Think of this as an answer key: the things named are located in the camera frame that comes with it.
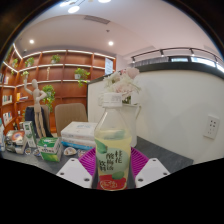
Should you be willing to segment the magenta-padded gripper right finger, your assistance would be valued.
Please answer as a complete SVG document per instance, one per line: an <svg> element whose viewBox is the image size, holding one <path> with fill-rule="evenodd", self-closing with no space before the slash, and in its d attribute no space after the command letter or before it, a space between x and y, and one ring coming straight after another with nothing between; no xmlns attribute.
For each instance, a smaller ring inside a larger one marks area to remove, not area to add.
<svg viewBox="0 0 224 224"><path fill-rule="evenodd" d="M131 171L136 188L146 186L170 174L157 158L148 158L135 148L131 149Z"/></svg>

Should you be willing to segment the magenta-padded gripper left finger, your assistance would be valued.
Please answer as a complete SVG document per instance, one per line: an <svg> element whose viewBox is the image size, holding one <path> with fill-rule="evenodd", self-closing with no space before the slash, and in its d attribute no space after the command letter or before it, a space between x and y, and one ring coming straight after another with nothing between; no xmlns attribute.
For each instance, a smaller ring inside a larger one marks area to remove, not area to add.
<svg viewBox="0 0 224 224"><path fill-rule="evenodd" d="M91 188L96 171L96 151L89 150L80 158L70 158L57 176L83 188Z"/></svg>

